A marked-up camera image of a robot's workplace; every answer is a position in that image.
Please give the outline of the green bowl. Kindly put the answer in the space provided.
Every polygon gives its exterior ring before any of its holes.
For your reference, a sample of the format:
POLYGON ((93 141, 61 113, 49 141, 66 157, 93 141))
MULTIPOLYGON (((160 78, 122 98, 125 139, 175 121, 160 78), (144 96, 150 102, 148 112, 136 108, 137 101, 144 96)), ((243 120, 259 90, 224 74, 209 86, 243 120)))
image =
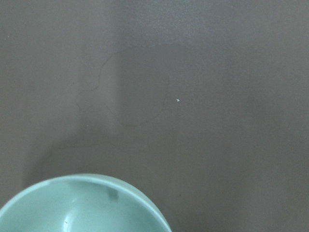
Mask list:
POLYGON ((158 207, 131 184, 73 174, 31 185, 0 210, 3 232, 169 232, 158 207))

